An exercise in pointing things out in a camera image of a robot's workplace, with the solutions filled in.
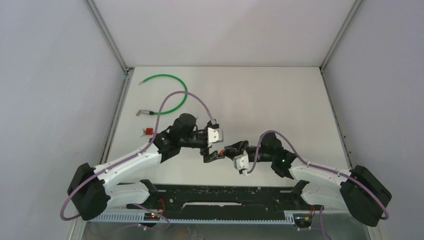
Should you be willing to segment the red cable lock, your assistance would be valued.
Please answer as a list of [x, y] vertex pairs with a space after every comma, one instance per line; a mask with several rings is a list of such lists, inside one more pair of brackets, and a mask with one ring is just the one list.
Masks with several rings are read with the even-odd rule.
[[152, 136], [155, 134], [155, 130], [153, 128], [146, 128], [143, 130], [144, 135], [146, 136]]

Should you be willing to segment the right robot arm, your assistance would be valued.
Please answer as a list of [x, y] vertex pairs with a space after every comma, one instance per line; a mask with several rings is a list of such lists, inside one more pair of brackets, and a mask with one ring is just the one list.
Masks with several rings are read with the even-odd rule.
[[354, 168], [329, 167], [303, 159], [295, 149], [287, 150], [278, 139], [280, 133], [263, 133], [257, 145], [247, 140], [225, 146], [219, 157], [229, 158], [241, 175], [249, 175], [258, 163], [270, 162], [281, 178], [297, 180], [291, 204], [297, 209], [308, 205], [347, 210], [360, 223], [376, 227], [388, 220], [390, 191], [362, 165]]

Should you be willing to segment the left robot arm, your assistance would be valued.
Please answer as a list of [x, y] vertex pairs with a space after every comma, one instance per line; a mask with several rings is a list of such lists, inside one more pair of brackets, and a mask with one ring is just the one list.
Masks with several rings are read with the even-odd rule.
[[182, 148], [199, 149], [204, 163], [219, 159], [218, 151], [210, 152], [213, 144], [224, 140], [219, 124], [209, 121], [205, 128], [198, 129], [196, 121], [193, 115], [183, 113], [172, 125], [155, 133], [148, 143], [133, 152], [96, 166], [80, 165], [67, 189], [78, 216], [89, 221], [108, 208], [130, 204], [153, 208], [158, 194], [148, 179], [133, 183], [124, 180], [175, 157]]

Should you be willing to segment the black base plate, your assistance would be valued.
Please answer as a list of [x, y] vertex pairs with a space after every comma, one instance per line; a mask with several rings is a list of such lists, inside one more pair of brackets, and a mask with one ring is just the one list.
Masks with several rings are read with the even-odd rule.
[[200, 220], [284, 220], [290, 211], [312, 217], [320, 209], [306, 203], [296, 187], [175, 184], [156, 184], [141, 206], [166, 218]]

